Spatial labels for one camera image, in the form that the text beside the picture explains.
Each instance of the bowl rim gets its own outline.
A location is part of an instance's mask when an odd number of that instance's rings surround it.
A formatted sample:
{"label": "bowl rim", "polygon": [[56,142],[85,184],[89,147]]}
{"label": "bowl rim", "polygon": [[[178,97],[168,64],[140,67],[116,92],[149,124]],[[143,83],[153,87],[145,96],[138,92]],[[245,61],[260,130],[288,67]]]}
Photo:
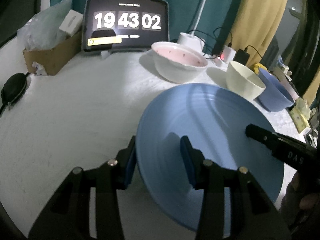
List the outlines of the bowl rim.
{"label": "bowl rim", "polygon": [[[156,47],[156,46],[158,46],[158,47],[165,47],[165,46],[171,46],[171,47],[173,47],[173,46],[177,46],[178,48],[187,50],[188,52],[190,52],[190,53],[198,56],[198,57],[201,58],[201,59],[203,59],[205,65],[204,65],[204,66],[194,66],[194,65],[188,65],[188,64],[183,64],[183,63],[174,61],[174,60],[169,59],[169,58],[167,58],[167,57],[165,57],[165,56],[162,56],[161,54],[159,54],[158,52],[156,52],[156,50],[155,50],[155,47]],[[208,66],[208,64],[209,64],[209,63],[208,63],[208,60],[207,60],[203,55],[201,55],[199,52],[197,52],[197,51],[193,50],[192,48],[189,48],[189,47],[187,47],[187,46],[185,46],[185,45],[181,45],[181,44],[174,43],[174,42],[170,42],[170,41],[157,41],[157,42],[155,42],[155,43],[153,43],[153,44],[151,45],[151,50],[152,50],[154,53],[156,53],[158,56],[160,56],[160,57],[162,57],[162,58],[166,58],[167,60],[169,60],[169,61],[171,61],[171,62],[175,62],[175,63],[178,63],[178,64],[183,65],[183,66],[190,66],[190,67],[194,67],[194,68],[203,68],[203,69],[205,69],[205,68]]]}
{"label": "bowl rim", "polygon": [[[259,69],[259,73],[261,73],[261,75],[263,75],[263,76],[266,78],[267,82],[268,82],[269,84],[271,84],[274,88],[276,88],[276,89],[281,93],[281,95],[282,95],[284,98],[286,98],[288,101],[290,101],[290,103],[294,103],[294,99],[293,99],[292,95],[289,93],[289,91],[284,87],[284,85],[282,85],[281,82],[280,82],[273,74],[271,74],[269,71],[266,71],[266,70],[264,70],[264,69]],[[266,76],[267,73],[269,73],[270,76],[274,77],[274,78],[279,82],[279,85],[284,89],[284,91],[287,92],[287,94],[288,94],[288,96],[289,96],[290,98],[288,98],[286,95],[284,95],[284,94],[281,92],[281,90],[279,90],[279,89],[276,87],[276,85],[274,85],[274,84],[267,78],[267,76]]]}
{"label": "bowl rim", "polygon": [[[245,67],[246,69],[248,69],[250,72],[252,72],[252,73],[258,78],[258,80],[261,81],[261,84],[263,84],[263,87],[257,85],[256,83],[253,83],[251,80],[245,78],[245,77],[232,65],[233,63],[236,63],[237,65],[241,65],[241,66]],[[263,90],[266,89],[266,84],[261,80],[261,78],[258,77],[258,75],[256,75],[256,74],[255,74],[250,68],[248,68],[246,65],[243,65],[243,64],[241,64],[241,63],[239,63],[239,62],[236,62],[236,61],[234,61],[234,60],[230,61],[229,65],[231,65],[231,67],[232,67],[237,73],[239,73],[239,75],[242,76],[242,77],[243,77],[247,82],[249,82],[250,84],[254,85],[254,86],[257,87],[257,88],[263,89]]]}

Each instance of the white bowl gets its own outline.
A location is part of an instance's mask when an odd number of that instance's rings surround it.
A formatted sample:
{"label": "white bowl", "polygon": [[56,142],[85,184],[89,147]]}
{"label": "white bowl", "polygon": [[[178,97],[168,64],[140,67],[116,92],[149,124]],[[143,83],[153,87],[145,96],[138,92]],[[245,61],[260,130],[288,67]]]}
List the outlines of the white bowl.
{"label": "white bowl", "polygon": [[174,83],[191,81],[208,66],[205,57],[184,45],[160,41],[152,44],[151,48],[157,71]]}
{"label": "white bowl", "polygon": [[252,101],[259,96],[266,86],[247,66],[231,61],[227,68],[226,83],[229,90]]}

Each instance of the table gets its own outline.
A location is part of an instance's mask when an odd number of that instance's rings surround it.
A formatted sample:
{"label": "table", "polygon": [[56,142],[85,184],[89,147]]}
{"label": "table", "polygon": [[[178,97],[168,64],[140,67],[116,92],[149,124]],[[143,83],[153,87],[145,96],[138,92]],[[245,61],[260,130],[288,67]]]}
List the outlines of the table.
{"label": "table", "polygon": [[[0,88],[12,74],[27,71],[21,51],[16,39],[1,48]],[[225,72],[210,62],[193,82],[225,87]],[[140,52],[105,60],[79,53],[56,76],[30,75],[25,95],[0,120],[0,200],[23,234],[73,167],[91,169],[115,157],[136,134],[146,106],[173,86]],[[253,104],[276,132],[304,141],[286,110],[269,113]],[[294,172],[285,166],[277,207]],[[194,239],[194,232],[160,211],[137,170],[128,190],[117,195],[126,239]]]}

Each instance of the plate rim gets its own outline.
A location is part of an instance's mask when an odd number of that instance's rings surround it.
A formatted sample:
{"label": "plate rim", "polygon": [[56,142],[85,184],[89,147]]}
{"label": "plate rim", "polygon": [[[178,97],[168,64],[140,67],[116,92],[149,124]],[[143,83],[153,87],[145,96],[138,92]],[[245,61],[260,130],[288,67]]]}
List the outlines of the plate rim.
{"label": "plate rim", "polygon": [[[194,85],[204,85],[204,86],[208,86],[208,87],[215,87],[215,88],[217,88],[217,89],[221,89],[221,90],[225,90],[225,91],[227,91],[227,92],[230,92],[231,94],[236,95],[236,97],[240,97],[241,99],[246,100],[245,98],[241,97],[240,95],[238,95],[238,94],[236,94],[236,93],[234,93],[234,92],[232,92],[232,91],[230,91],[230,90],[228,90],[228,89],[226,89],[226,88],[219,87],[219,86],[213,85],[213,84],[206,84],[206,83],[187,83],[187,84],[181,84],[181,85],[174,86],[174,87],[172,87],[172,88],[169,88],[169,89],[161,92],[159,95],[157,95],[157,96],[148,104],[148,106],[147,106],[146,109],[143,111],[142,116],[141,116],[141,118],[140,118],[140,121],[139,121],[139,124],[138,124],[138,128],[137,128],[137,133],[136,133],[136,157],[137,157],[137,166],[138,166],[138,171],[139,171],[140,177],[141,177],[144,185],[146,186],[149,194],[151,195],[153,201],[156,203],[156,205],[160,208],[160,210],[161,210],[166,216],[168,216],[169,218],[171,218],[173,221],[175,221],[175,222],[178,223],[179,225],[182,225],[183,227],[185,227],[185,228],[187,228],[187,229],[189,229],[189,230],[191,230],[191,231],[193,231],[193,232],[196,232],[196,230],[195,230],[194,228],[190,227],[189,225],[187,225],[186,223],[184,223],[184,222],[182,222],[182,221],[179,221],[179,220],[178,220],[177,218],[175,218],[173,215],[169,214],[169,212],[167,212],[167,211],[165,210],[165,208],[162,207],[162,205],[160,204],[160,201],[159,201],[159,199],[158,199],[158,197],[157,197],[157,194],[153,193],[153,192],[150,190],[150,185],[145,181],[144,176],[142,175],[143,172],[141,172],[140,161],[139,161],[139,160],[141,159],[141,158],[140,158],[141,156],[140,156],[140,154],[139,154],[139,152],[141,152],[141,151],[139,150],[139,149],[141,149],[141,145],[140,145],[140,143],[139,143],[139,141],[140,141],[140,140],[139,140],[139,137],[140,137],[139,134],[141,134],[140,131],[141,131],[141,129],[142,129],[142,124],[143,124],[144,119],[145,119],[145,117],[146,117],[146,114],[147,114],[147,112],[149,111],[149,109],[151,108],[151,106],[152,106],[155,102],[157,102],[161,97],[163,97],[164,94],[169,93],[170,90],[174,90],[174,89],[176,89],[177,87],[194,86]],[[272,132],[275,132],[272,124],[271,124],[270,121],[267,119],[267,117],[266,117],[252,102],[250,102],[250,101],[248,101],[248,100],[246,100],[246,101],[247,101],[248,103],[250,103],[253,107],[255,107],[255,108],[265,117],[265,119],[269,122],[269,124],[270,124],[270,126],[271,126],[271,128],[272,128]],[[281,186],[280,186],[280,188],[279,188],[278,196],[279,196],[279,194],[280,194],[280,191],[281,191],[281,188],[282,188],[282,185],[283,185],[283,180],[284,180],[284,163],[282,163],[281,168],[282,168],[282,180],[281,180],[282,183],[281,183]]]}

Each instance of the blue plate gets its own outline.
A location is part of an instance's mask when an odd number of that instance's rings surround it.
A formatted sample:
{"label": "blue plate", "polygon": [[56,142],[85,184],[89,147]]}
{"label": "blue plate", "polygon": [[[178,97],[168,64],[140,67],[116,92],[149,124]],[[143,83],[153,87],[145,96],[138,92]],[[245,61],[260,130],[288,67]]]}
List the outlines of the blue plate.
{"label": "blue plate", "polygon": [[[145,109],[136,136],[141,177],[160,208],[181,225],[196,231],[203,191],[194,190],[180,154],[187,135],[194,148],[222,167],[246,166],[275,202],[284,164],[263,144],[248,138],[250,123],[274,131],[249,101],[212,85],[186,84],[164,91]],[[225,201],[225,235],[230,232],[230,199]]]}

